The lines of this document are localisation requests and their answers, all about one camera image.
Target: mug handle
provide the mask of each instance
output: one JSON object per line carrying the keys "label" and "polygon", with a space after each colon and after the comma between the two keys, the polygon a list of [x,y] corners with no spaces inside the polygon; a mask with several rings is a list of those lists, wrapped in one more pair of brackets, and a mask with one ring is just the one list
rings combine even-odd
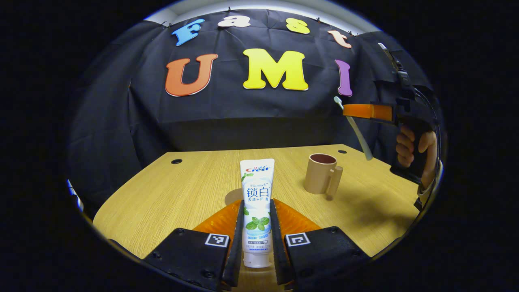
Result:
{"label": "mug handle", "polygon": [[330,186],[326,192],[326,199],[332,200],[333,196],[337,192],[337,188],[339,187],[340,178],[343,176],[343,168],[340,166],[335,166],[335,168],[330,169],[329,175],[332,177],[332,179],[330,180]]}

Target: toothbrush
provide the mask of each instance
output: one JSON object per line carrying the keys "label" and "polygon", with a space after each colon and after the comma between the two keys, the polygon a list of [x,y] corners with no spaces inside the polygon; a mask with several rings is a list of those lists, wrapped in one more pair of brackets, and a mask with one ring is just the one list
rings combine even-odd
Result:
{"label": "toothbrush", "polygon": [[[339,97],[334,97],[333,101],[337,103],[342,110],[344,110],[343,101]],[[366,140],[364,139],[364,136],[359,130],[359,127],[353,120],[351,116],[346,116],[346,119],[350,123],[351,127],[353,128],[353,131],[355,132],[355,135],[357,135],[357,139],[359,139],[360,146],[362,147],[362,151],[364,152],[364,155],[366,156],[366,160],[371,160],[373,158],[373,154],[371,153],[370,147],[367,145]]]}

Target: toothpaste tube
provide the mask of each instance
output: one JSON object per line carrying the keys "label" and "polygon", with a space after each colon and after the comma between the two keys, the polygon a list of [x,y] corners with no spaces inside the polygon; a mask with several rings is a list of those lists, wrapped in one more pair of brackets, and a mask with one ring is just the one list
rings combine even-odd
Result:
{"label": "toothpaste tube", "polygon": [[249,268],[270,266],[272,252],[270,197],[274,159],[240,161],[243,212],[243,263]]}

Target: mug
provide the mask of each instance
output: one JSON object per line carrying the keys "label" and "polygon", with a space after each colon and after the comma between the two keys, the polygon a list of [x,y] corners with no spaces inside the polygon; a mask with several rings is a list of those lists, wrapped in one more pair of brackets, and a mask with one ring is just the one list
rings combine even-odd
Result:
{"label": "mug", "polygon": [[331,200],[337,192],[343,168],[337,166],[337,159],[331,155],[314,153],[308,158],[305,190],[312,194],[324,194]]}

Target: blue letter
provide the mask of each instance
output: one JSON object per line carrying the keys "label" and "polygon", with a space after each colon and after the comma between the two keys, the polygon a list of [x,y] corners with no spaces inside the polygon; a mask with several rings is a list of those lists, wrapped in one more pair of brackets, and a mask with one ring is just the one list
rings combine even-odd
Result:
{"label": "blue letter", "polygon": [[204,22],[203,19],[197,19],[195,21],[193,21],[192,23],[186,25],[186,26],[183,26],[179,29],[177,29],[176,31],[174,31],[172,34],[176,35],[176,37],[179,39],[179,41],[176,43],[177,46],[180,46],[182,45],[183,43],[187,42],[188,40],[196,37],[198,35],[198,33],[192,33],[193,31],[199,31],[202,27],[197,24],[197,23],[202,23]]}

